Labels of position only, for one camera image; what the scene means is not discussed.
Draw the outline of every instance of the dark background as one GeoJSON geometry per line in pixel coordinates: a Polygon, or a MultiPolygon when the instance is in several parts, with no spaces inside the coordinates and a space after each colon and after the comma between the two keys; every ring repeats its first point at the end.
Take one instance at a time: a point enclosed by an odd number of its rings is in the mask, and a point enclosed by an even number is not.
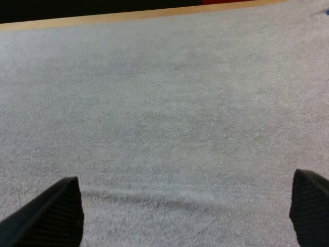
{"type": "Polygon", "coordinates": [[[202,0],[13,0],[10,1],[9,6],[2,5],[0,7],[0,23],[186,7],[201,4],[202,0]]]}

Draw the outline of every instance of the wooden baseboard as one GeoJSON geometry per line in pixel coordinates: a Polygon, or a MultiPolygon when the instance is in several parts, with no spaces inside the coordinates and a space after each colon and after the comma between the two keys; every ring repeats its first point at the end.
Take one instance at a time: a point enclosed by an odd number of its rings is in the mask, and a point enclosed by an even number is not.
{"type": "Polygon", "coordinates": [[[14,30],[27,30],[27,29],[39,29],[50,27],[64,27],[75,26],[92,23],[106,23],[106,22],[119,22],[134,19],[146,19],[162,16],[180,15],[180,14],[194,14],[202,12],[223,11],[230,9],[240,9],[248,7],[263,6],[268,4],[282,3],[287,0],[254,0],[248,2],[237,2],[227,4],[212,4],[191,6],[182,8],[171,9],[156,9],[136,12],[125,13],[113,13],[113,14],[99,14],[99,15],[87,15],[78,17],[66,17],[58,19],[47,19],[38,21],[16,22],[16,23],[3,23],[0,24],[0,31],[14,31],[14,30]]]}

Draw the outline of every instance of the wooden trim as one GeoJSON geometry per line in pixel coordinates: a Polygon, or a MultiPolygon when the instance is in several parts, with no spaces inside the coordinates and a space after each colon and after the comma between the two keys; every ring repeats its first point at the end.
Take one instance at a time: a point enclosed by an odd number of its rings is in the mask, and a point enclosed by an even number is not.
{"type": "Polygon", "coordinates": [[[237,3],[227,3],[227,4],[212,4],[212,5],[191,6],[191,7],[182,7],[182,8],[155,9],[155,10],[125,12],[125,13],[66,17],[66,18],[47,19],[47,20],[28,21],[28,22],[3,23],[0,24],[0,31],[14,31],[14,30],[39,29],[39,28],[50,28],[50,27],[74,26],[74,25],[92,24],[92,23],[119,22],[119,21],[146,19],[146,18],[154,18],[161,16],[194,14],[201,12],[213,12],[213,11],[223,11],[230,9],[256,7],[256,6],[263,6],[268,4],[282,3],[285,1],[287,0],[254,0],[248,2],[237,2],[237,3]]]}

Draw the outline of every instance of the red object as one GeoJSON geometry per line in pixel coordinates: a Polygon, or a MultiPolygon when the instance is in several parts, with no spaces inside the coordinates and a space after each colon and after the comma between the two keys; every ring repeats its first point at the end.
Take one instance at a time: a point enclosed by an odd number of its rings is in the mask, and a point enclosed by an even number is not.
{"type": "Polygon", "coordinates": [[[247,2],[252,0],[202,0],[204,5],[207,4],[225,4],[225,3],[235,3],[235,2],[247,2]]]}

